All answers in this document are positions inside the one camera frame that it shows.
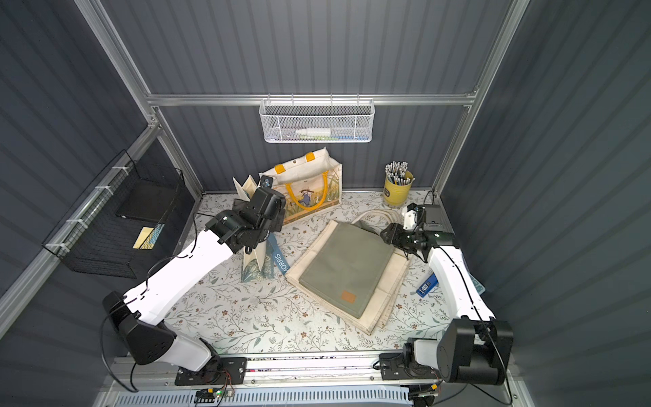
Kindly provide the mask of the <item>cream tote blue print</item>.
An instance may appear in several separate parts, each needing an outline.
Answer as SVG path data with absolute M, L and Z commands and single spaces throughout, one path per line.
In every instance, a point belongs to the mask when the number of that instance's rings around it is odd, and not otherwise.
M 257 239 L 257 215 L 254 211 L 254 202 L 282 200 L 286 206 L 286 199 L 273 188 L 260 188 L 259 183 L 254 181 L 251 175 L 243 184 L 236 179 L 233 179 L 233 182 L 237 190 L 237 199 L 234 201 L 233 209 L 242 218 L 245 225 L 254 230 L 254 233 L 248 233 L 244 239 L 241 282 L 250 283 L 271 279 L 274 277 L 271 260 L 272 248 L 268 247 L 267 239 Z

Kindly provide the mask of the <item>olive green canvas bag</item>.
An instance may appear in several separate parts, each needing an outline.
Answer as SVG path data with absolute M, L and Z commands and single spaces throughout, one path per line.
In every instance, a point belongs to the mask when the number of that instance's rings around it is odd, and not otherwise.
M 350 223 L 330 222 L 330 234 L 299 283 L 354 318 L 364 314 L 394 250 L 380 236 Z

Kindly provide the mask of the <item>cream tote bag front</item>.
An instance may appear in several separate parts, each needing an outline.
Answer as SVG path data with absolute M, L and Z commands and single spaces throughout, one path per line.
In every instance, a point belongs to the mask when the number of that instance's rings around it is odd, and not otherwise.
M 330 221 L 291 266 L 286 279 L 326 311 L 366 335 L 388 323 L 409 269 L 402 252 L 385 244 L 380 227 L 400 223 L 396 210 L 370 210 L 353 222 Z

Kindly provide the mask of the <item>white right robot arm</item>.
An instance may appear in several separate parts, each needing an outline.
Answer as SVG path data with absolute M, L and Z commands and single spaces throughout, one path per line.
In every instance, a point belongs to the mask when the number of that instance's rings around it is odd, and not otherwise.
M 481 298 L 456 236 L 427 225 L 431 209 L 411 203 L 403 209 L 402 224 L 392 223 L 381 232 L 386 244 L 427 263 L 451 316 L 440 339 L 409 339 L 399 367 L 409 374 L 427 369 L 447 383 L 499 386 L 507 380 L 512 327 L 496 319 Z

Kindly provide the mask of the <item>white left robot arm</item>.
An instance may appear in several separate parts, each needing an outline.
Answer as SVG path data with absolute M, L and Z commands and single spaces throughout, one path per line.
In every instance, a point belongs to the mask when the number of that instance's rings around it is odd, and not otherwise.
M 258 188 L 250 200 L 237 199 L 230 210 L 215 215 L 190 247 L 157 265 L 145 282 L 103 299 L 107 321 L 137 364 L 162 361 L 201 371 L 218 361 L 217 352 L 205 341 L 175 332 L 164 318 L 216 266 L 243 249 L 256 249 L 269 235 L 279 232 L 285 208 L 282 193 Z

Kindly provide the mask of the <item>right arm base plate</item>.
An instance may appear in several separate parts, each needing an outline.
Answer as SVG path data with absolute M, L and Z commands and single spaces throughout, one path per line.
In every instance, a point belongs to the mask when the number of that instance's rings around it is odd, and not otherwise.
M 379 359 L 373 364 L 372 368 L 381 373 L 384 381 L 410 379 L 437 381 L 439 379 L 436 369 L 420 365 L 413 361 L 410 356 L 404 356 L 400 353 L 380 354 Z

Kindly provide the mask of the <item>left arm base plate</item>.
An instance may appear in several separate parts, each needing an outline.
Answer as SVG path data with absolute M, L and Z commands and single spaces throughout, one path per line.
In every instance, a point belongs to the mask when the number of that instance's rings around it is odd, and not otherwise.
M 200 371 L 179 368 L 175 385 L 180 387 L 202 386 L 223 387 L 243 384 L 248 359 L 245 357 L 225 357 L 211 359 Z

